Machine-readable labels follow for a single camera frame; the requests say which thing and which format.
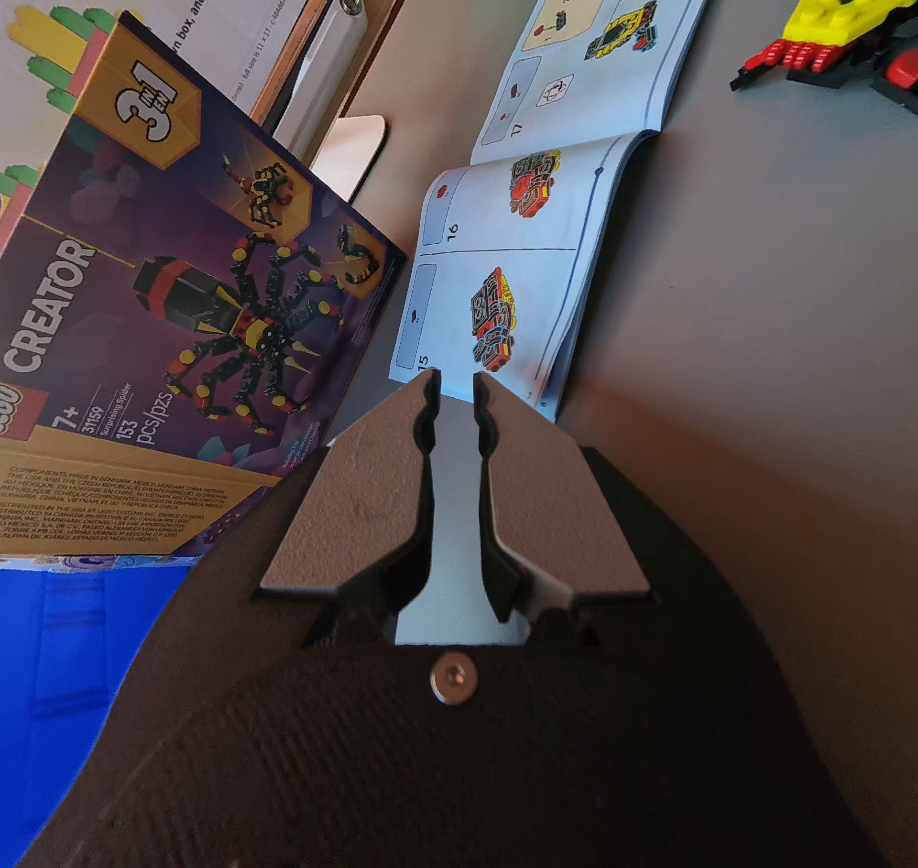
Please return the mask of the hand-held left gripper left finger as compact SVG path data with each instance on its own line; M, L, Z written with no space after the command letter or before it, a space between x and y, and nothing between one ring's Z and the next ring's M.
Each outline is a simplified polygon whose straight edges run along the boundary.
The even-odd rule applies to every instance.
M441 372L427 369L335 438L262 576L270 595L409 602L430 574L430 453Z

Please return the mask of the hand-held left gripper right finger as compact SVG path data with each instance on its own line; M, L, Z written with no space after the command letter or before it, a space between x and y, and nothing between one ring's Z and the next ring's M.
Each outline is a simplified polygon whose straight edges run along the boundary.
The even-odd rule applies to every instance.
M574 438L474 375L481 573L498 619L645 599L651 587Z

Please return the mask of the yellow red black lego model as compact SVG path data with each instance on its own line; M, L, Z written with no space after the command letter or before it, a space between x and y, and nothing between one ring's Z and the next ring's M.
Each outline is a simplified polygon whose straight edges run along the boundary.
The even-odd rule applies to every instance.
M917 0L798 0L781 35L731 81L751 87L775 68L793 82L838 89L858 77L917 113Z

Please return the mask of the purple lego set box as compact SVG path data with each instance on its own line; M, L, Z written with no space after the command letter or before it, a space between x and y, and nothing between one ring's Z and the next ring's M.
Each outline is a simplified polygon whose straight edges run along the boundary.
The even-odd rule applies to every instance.
M2 561L201 553L318 446L407 257L131 14L8 31L66 124L2 172Z

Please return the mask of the lego instruction booklet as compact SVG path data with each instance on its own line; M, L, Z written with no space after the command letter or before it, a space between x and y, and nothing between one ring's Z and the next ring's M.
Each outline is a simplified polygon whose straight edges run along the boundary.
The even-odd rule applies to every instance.
M708 0L538 0L465 168L430 186L389 378L488 372L550 421L625 166Z

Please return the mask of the blue cloth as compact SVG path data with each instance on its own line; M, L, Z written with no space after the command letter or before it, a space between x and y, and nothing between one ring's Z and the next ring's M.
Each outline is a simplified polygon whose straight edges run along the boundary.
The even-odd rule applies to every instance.
M16 865L73 786L140 646L196 562L2 562L2 866Z

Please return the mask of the silver metal stand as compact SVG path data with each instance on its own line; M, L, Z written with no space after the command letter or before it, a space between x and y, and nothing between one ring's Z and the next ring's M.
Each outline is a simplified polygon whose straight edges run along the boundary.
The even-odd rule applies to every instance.
M307 0L251 106L250 118L303 166L336 117L368 27L364 0Z

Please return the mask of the printed white paper sheet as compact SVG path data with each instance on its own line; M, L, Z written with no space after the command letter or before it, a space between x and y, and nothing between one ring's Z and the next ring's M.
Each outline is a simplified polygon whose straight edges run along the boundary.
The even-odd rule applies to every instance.
M66 128L92 213L203 142L209 82L249 113L308 0L1 0L2 249Z

